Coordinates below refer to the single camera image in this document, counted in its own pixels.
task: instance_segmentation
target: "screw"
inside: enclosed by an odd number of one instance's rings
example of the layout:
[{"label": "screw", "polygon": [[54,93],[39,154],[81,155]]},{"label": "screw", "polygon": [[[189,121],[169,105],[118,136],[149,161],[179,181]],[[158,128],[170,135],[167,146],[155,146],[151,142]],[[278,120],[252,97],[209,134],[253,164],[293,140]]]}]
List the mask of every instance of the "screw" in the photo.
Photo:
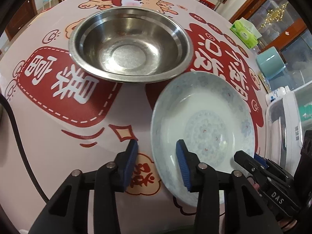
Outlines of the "screw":
[{"label": "screw", "polygon": [[233,171],[233,174],[235,177],[241,177],[243,175],[243,173],[241,173],[241,171],[239,171],[239,170]]},{"label": "screw", "polygon": [[80,173],[82,173],[81,170],[73,170],[73,171],[71,172],[71,175],[74,176],[74,177],[77,177],[77,176],[80,175]]},{"label": "screw", "polygon": [[114,163],[114,162],[108,162],[107,164],[106,164],[106,167],[107,168],[114,168],[116,166],[116,164]]},{"label": "screw", "polygon": [[205,170],[205,169],[207,169],[207,167],[208,167],[208,165],[206,163],[199,163],[198,164],[199,169]]}]

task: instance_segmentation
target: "white bottle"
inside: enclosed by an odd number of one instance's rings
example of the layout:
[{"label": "white bottle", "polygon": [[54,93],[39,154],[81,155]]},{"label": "white bottle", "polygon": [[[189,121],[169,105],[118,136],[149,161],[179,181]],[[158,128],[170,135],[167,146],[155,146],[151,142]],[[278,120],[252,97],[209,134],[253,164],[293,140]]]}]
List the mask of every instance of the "white bottle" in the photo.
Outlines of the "white bottle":
[{"label": "white bottle", "polygon": [[274,91],[271,91],[270,93],[266,94],[266,104],[269,105],[271,102],[273,102],[278,97],[281,97],[285,95],[287,92],[291,91],[288,86],[277,88]]}]

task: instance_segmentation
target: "white plate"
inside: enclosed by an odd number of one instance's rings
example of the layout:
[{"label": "white plate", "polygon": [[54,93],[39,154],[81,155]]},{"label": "white plate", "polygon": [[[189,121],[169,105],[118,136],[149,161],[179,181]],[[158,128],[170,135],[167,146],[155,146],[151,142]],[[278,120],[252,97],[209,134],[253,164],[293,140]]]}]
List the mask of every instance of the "white plate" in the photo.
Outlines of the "white plate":
[{"label": "white plate", "polygon": [[[228,82],[203,71],[182,74],[160,94],[151,125],[154,161],[168,190],[196,207],[198,193],[187,191],[177,162],[175,145],[179,139],[217,171],[243,171],[233,156],[239,150],[254,156],[250,109]],[[220,203],[224,203],[222,191]]]}]

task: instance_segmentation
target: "blue mug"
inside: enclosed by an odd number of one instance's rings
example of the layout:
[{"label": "blue mug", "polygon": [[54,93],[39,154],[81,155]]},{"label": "blue mug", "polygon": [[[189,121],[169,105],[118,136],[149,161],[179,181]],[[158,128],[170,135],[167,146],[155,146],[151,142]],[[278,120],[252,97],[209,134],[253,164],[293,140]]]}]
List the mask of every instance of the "blue mug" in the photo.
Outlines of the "blue mug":
[{"label": "blue mug", "polygon": [[272,79],[286,67],[283,58],[274,46],[259,54],[256,61],[267,79]]}]

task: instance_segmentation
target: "stainless steel bowl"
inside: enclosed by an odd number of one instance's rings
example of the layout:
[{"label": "stainless steel bowl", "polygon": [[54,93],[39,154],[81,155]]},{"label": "stainless steel bowl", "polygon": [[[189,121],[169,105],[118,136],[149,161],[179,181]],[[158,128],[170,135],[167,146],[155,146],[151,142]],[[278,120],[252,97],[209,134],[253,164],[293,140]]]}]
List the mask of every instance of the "stainless steel bowl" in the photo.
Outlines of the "stainless steel bowl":
[{"label": "stainless steel bowl", "polygon": [[97,77],[152,83],[181,74],[193,45],[185,30],[150,9],[114,7],[83,20],[69,40],[71,57]]}]

